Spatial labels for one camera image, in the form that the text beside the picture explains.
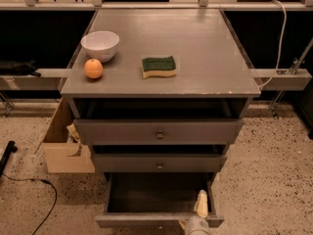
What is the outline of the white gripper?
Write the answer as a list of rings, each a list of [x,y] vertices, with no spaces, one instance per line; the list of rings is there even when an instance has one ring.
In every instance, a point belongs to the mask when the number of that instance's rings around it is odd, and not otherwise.
[[[209,225],[205,218],[208,216],[207,193],[200,190],[194,205],[197,215],[191,216],[187,221],[179,220],[185,235],[210,235]]]

